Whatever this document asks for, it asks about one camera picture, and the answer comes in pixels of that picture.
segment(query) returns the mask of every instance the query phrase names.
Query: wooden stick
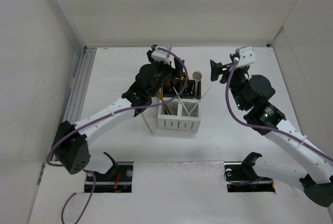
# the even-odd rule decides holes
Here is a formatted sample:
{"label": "wooden stick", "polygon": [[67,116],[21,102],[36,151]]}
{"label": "wooden stick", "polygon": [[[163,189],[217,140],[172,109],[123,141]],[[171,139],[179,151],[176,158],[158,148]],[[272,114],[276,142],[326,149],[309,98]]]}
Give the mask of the wooden stick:
{"label": "wooden stick", "polygon": [[194,105],[193,109],[189,112],[189,114],[191,114],[193,112],[193,110],[199,105],[199,103],[201,102],[203,97],[207,94],[207,92],[210,90],[210,88],[211,87],[209,87],[209,89],[207,89],[207,91],[203,94],[203,96],[200,98],[200,100]]}
{"label": "wooden stick", "polygon": [[141,115],[142,115],[142,117],[143,117],[143,119],[144,119],[145,124],[146,124],[147,127],[149,128],[150,132],[151,132],[152,134],[154,134],[154,131],[151,129],[150,125],[148,124],[148,122],[147,122],[147,120],[146,120],[146,117],[145,117],[145,115],[144,115],[143,112],[141,113]]}

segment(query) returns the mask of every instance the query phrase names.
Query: white basket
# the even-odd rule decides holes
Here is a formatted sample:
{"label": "white basket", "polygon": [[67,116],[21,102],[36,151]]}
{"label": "white basket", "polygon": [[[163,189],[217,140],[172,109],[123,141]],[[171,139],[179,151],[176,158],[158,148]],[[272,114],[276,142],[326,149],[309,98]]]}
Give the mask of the white basket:
{"label": "white basket", "polygon": [[[190,112],[199,101],[196,99],[182,100],[188,112]],[[171,115],[166,114],[162,105],[158,108],[157,123],[159,129],[198,132],[201,122],[200,104],[196,107],[195,110],[193,110],[190,116],[188,116],[179,99],[175,99],[167,103],[167,107]]]}

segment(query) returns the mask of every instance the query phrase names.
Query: wire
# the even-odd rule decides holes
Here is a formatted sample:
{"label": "wire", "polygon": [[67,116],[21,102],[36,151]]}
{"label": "wire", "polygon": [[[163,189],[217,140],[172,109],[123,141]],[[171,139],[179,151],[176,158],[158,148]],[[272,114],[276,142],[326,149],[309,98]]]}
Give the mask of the wire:
{"label": "wire", "polygon": [[[96,176],[95,176],[94,172],[92,172],[92,171],[87,171],[87,172],[90,173],[90,174],[92,175],[93,179],[94,179],[94,182],[93,182],[93,188],[92,188],[92,190],[91,190],[91,192],[90,192],[90,195],[89,195],[89,197],[88,197],[88,200],[87,200],[86,204],[84,205],[84,207],[83,207],[83,209],[82,209],[82,212],[80,213],[78,219],[76,220],[76,222],[74,222],[74,224],[79,223],[79,221],[80,221],[81,217],[83,216],[83,214],[84,214],[84,212],[85,212],[85,210],[86,210],[86,208],[87,208],[87,206],[88,206],[88,204],[89,204],[89,202],[90,202],[90,200],[91,200],[91,198],[92,198],[92,196],[93,196],[93,193],[94,193],[94,191],[95,191],[95,187],[96,187]],[[67,204],[69,203],[69,201],[70,201],[75,195],[76,195],[76,193],[73,193],[73,194],[67,199],[67,201],[65,202],[64,206],[62,207],[62,211],[61,211],[61,223],[62,223],[62,224],[66,224],[65,221],[64,221],[64,219],[63,219],[63,215],[64,215],[64,213],[65,213],[65,208],[66,208]]]}
{"label": "wire", "polygon": [[229,77],[228,77],[228,80],[227,80],[227,85],[225,87],[225,100],[226,100],[226,103],[227,103],[227,108],[228,108],[228,111],[230,113],[230,115],[232,116],[232,118],[238,122],[239,124],[245,126],[245,127],[248,127],[248,128],[253,128],[253,129],[262,129],[262,130],[268,130],[268,131],[273,131],[273,132],[276,132],[276,133],[279,133],[279,134],[283,134],[289,138],[292,138],[294,139],[295,141],[299,142],[299,143],[302,143],[305,147],[311,149],[313,152],[317,153],[318,155],[321,155],[323,156],[324,158],[326,158],[327,160],[331,161],[333,163],[333,158],[329,157],[328,155],[324,154],[323,152],[321,152],[320,150],[314,148],[313,146],[303,142],[301,139],[297,138],[296,136],[290,134],[290,133],[287,133],[285,131],[282,131],[282,130],[279,130],[279,129],[274,129],[274,128],[270,128],[270,127],[266,127],[266,126],[260,126],[260,125],[253,125],[253,124],[248,124],[248,123],[245,123],[245,122],[242,122],[241,120],[239,120],[234,112],[232,111],[231,109],[231,106],[230,106],[230,100],[229,100],[229,89],[230,89],[230,83],[231,83],[231,79],[233,77],[233,74],[237,68],[237,64],[238,64],[238,61],[235,60],[234,64],[232,65],[231,67],[231,70],[230,70],[230,74],[229,74]]}
{"label": "wire", "polygon": [[233,184],[233,185],[238,185],[238,184],[242,184],[242,183],[248,182],[248,181],[242,181],[242,182],[231,182],[231,181],[228,181],[228,180],[227,180],[227,177],[226,177],[226,175],[227,175],[227,172],[224,172],[224,175],[223,175],[223,178],[224,178],[224,180],[225,180],[226,182],[229,182],[229,183]]}
{"label": "wire", "polygon": [[184,63],[183,63],[183,61],[182,61],[182,60],[181,60],[176,54],[174,54],[173,52],[171,52],[171,51],[169,51],[169,50],[167,50],[167,49],[165,49],[165,48],[157,47],[157,49],[160,50],[160,51],[167,52],[168,54],[172,55],[175,59],[178,59],[178,60],[180,61],[181,65],[183,66],[183,69],[184,69],[184,71],[185,71],[185,82],[184,82],[184,86],[183,86],[183,88],[179,91],[179,93],[178,93],[175,97],[173,97],[173,98],[171,98],[171,99],[169,99],[169,100],[167,100],[167,101],[165,101],[165,102],[156,103],[156,104],[151,104],[151,105],[145,105],[145,106],[136,106],[136,107],[122,108],[122,109],[119,109],[119,110],[117,110],[117,111],[115,111],[115,112],[113,112],[113,113],[107,114],[107,115],[102,116],[102,117],[100,117],[100,118],[98,118],[98,119],[96,119],[96,120],[93,120],[93,121],[91,121],[91,122],[86,123],[85,125],[83,125],[83,126],[77,128],[77,129],[73,130],[72,132],[68,133],[67,135],[65,135],[63,138],[61,138],[61,139],[60,139],[60,140],[59,140],[59,141],[58,141],[58,142],[57,142],[57,143],[51,148],[51,150],[49,151],[49,153],[48,153],[47,156],[46,156],[46,162],[47,162],[47,164],[49,164],[50,166],[53,166],[53,167],[62,167],[62,166],[63,166],[62,164],[53,164],[53,163],[51,163],[52,155],[53,155],[54,151],[55,151],[55,150],[56,150],[56,149],[57,149],[57,148],[58,148],[58,147],[59,147],[64,141],[66,141],[69,137],[71,137],[71,136],[74,135],[75,133],[77,133],[77,132],[79,132],[79,131],[81,131],[81,130],[83,130],[83,129],[85,129],[85,128],[87,128],[87,127],[89,127],[89,126],[91,126],[91,125],[93,125],[93,124],[95,124],[95,123],[97,123],[97,122],[100,122],[100,121],[102,121],[102,120],[105,120],[105,119],[107,119],[107,118],[113,116],[113,115],[116,115],[116,114],[118,114],[118,113],[121,113],[121,112],[124,112],[124,111],[127,111],[127,110],[133,110],[133,109],[146,109],[146,108],[157,107],[157,106],[160,106],[160,105],[166,105],[167,103],[169,103],[169,102],[171,102],[171,101],[177,99],[177,98],[178,98],[178,97],[184,92],[184,90],[185,90],[185,88],[186,88],[187,80],[188,80],[188,73],[187,73],[187,69],[186,69],[186,67],[185,67],[185,65],[184,65]]}

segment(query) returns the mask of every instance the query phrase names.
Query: white wall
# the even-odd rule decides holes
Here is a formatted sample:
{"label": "white wall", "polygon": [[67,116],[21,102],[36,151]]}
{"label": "white wall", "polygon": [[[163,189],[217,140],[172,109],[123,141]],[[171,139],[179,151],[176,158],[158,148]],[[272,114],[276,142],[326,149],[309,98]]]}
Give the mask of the white wall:
{"label": "white wall", "polygon": [[302,132],[331,156],[332,19],[332,0],[298,0],[272,44]]}
{"label": "white wall", "polygon": [[0,216],[27,223],[74,51],[47,0],[0,0]]}
{"label": "white wall", "polygon": [[271,43],[296,0],[64,0],[88,45]]}

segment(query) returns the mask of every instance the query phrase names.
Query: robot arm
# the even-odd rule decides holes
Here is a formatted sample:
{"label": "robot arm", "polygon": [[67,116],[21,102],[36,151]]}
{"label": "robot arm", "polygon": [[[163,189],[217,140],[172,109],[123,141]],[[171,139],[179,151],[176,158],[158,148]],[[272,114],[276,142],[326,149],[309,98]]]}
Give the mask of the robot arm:
{"label": "robot arm", "polygon": [[303,190],[320,206],[330,206],[333,202],[331,159],[298,132],[285,115],[268,101],[275,94],[269,80],[261,75],[249,77],[249,65],[255,62],[253,48],[239,49],[230,58],[232,63],[227,65],[211,60],[211,81],[216,81],[222,74],[220,82],[227,83],[238,109],[248,111],[244,116],[246,123],[238,120],[231,111],[226,91],[232,117],[279,145],[300,164],[297,168],[290,167],[252,152],[234,169],[243,174],[245,180],[273,178]]}
{"label": "robot arm", "polygon": [[91,154],[89,147],[105,132],[123,121],[136,117],[151,105],[151,97],[156,96],[165,79],[181,79],[183,66],[174,58],[175,68],[171,67],[169,54],[155,45],[147,52],[149,64],[143,65],[135,77],[135,82],[117,101],[107,108],[84,120],[75,123],[65,121],[58,127],[53,147],[69,133],[75,132],[54,151],[61,164],[73,175],[81,170],[96,171],[113,176],[116,161],[107,153]]}

